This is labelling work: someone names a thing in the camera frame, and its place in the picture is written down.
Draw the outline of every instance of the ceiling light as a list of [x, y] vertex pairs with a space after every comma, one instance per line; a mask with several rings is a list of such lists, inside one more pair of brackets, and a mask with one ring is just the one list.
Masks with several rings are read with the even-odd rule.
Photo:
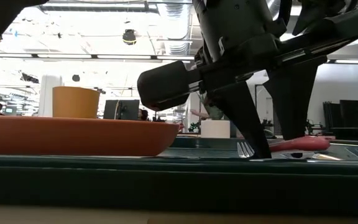
[[122, 41], [124, 41], [126, 45], [135, 45], [136, 44], [135, 30], [126, 29], [122, 35]]
[[0, 57], [14, 57], [14, 58], [29, 58], [32, 57], [31, 54], [5, 54], [0, 53]]
[[328, 63], [336, 64], [358, 64], [358, 60], [329, 60]]
[[[98, 3], [45, 3], [42, 6], [49, 7], [121, 7], [128, 8], [128, 4], [98, 4]], [[144, 7], [143, 4], [131, 4], [131, 7]]]
[[193, 56], [157, 56], [160, 60], [194, 60]]
[[79, 75], [73, 75], [73, 77], [71, 78], [74, 82], [79, 82], [81, 80]]
[[80, 54], [38, 54], [40, 58], [92, 58], [91, 55], [80, 55]]
[[147, 55], [98, 55], [102, 59], [151, 59]]

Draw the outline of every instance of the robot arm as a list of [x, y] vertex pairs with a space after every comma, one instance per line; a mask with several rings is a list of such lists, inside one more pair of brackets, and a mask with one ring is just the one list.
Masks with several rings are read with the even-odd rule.
[[146, 71], [138, 79], [143, 105], [155, 111], [186, 102], [189, 93], [207, 93], [239, 128], [255, 151], [254, 158], [271, 157], [263, 127], [247, 86], [254, 72], [266, 70], [264, 83], [285, 139], [304, 135], [304, 125], [319, 65], [327, 54], [358, 39], [355, 1], [302, 0], [293, 34], [287, 30], [292, 0], [281, 0], [276, 20], [264, 0], [193, 0], [204, 46], [195, 56], [197, 69], [182, 62]]

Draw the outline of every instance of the orange plate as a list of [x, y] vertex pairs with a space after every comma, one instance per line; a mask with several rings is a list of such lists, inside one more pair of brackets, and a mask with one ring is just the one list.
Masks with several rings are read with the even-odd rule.
[[156, 156], [178, 130], [147, 121], [0, 116], [0, 154]]

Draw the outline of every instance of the silver fork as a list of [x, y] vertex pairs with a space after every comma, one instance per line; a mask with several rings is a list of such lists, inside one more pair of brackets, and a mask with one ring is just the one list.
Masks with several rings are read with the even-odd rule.
[[244, 142], [237, 142], [237, 152], [240, 158], [246, 159], [250, 158], [255, 154], [255, 151], [251, 147], [251, 145], [244, 141]]

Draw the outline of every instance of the dark green countertop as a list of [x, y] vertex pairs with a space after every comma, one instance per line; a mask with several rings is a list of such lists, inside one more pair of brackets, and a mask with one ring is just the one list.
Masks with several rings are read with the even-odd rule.
[[358, 215], [358, 162], [0, 156], [0, 204]]

